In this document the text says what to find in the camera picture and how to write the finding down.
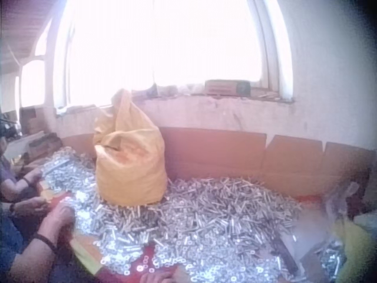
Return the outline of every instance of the bright window light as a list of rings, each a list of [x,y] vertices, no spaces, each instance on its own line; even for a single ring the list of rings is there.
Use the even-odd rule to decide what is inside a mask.
[[[69,1],[75,5],[70,105],[108,104],[119,88],[154,83],[261,79],[247,0]]]
[[[45,55],[47,47],[47,36],[48,31],[51,26],[51,20],[48,22],[46,28],[43,30],[42,35],[40,36],[37,45],[35,46],[35,56]]]
[[[45,63],[34,60],[22,67],[21,106],[29,107],[45,101]]]

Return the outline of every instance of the yellow bag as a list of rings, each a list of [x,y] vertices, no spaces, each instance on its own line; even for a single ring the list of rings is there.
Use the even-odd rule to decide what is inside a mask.
[[[157,202],[167,186],[162,135],[128,91],[118,91],[112,103],[95,122],[99,193],[114,205]]]

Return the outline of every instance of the bracelet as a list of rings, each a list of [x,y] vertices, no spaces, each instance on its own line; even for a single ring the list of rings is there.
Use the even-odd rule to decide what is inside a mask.
[[[11,216],[14,216],[14,206],[15,206],[16,204],[14,203],[14,202],[12,202],[11,203],[11,205],[9,206],[9,214],[11,215]]]
[[[25,177],[22,177],[21,180],[24,180],[26,184],[28,184],[28,186],[31,187],[31,183],[29,182],[28,179],[26,179]]]
[[[58,253],[57,247],[49,239],[47,239],[45,236],[42,236],[41,234],[36,233],[33,238],[38,239],[38,240],[42,241],[43,243],[45,243],[46,245],[48,245],[49,248],[53,251],[54,254]]]

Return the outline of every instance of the white wall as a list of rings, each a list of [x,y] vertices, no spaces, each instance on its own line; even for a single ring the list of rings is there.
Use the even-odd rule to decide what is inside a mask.
[[[15,107],[15,79],[18,73],[4,74],[1,76],[1,111],[3,113],[16,110]]]
[[[140,104],[158,126],[241,130],[377,148],[376,66],[360,18],[328,0],[280,0],[292,48],[293,104],[180,97]],[[57,121],[93,131],[95,111]]]

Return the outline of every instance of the arched window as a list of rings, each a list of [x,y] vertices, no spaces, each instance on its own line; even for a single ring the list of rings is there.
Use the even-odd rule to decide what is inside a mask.
[[[54,95],[64,98],[55,100],[105,105],[119,88],[207,80],[277,93],[276,12],[267,8],[280,9],[272,1],[67,0],[54,60]]]

